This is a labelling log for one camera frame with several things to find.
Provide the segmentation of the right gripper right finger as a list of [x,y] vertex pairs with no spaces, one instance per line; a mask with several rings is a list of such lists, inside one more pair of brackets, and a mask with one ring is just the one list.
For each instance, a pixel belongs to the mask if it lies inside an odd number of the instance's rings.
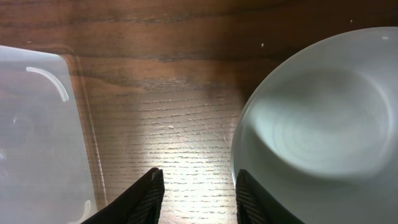
[[236,176],[236,205],[239,224],[303,224],[245,169]]

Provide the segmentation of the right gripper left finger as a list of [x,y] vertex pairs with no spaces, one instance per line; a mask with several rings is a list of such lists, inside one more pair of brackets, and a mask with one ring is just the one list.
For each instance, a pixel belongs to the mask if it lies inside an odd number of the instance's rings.
[[158,224],[164,193],[163,170],[153,167],[82,224]]

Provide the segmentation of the grey plastic bowl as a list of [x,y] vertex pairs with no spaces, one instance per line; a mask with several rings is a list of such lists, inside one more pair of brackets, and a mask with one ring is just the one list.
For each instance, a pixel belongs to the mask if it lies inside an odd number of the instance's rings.
[[397,28],[321,40],[280,64],[243,108],[231,171],[304,223],[397,222]]

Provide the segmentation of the clear plastic container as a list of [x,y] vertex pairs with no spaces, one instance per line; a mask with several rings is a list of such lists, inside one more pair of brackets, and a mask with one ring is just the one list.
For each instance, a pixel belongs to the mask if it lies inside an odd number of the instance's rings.
[[66,61],[1,47],[1,222],[82,223],[96,212]]

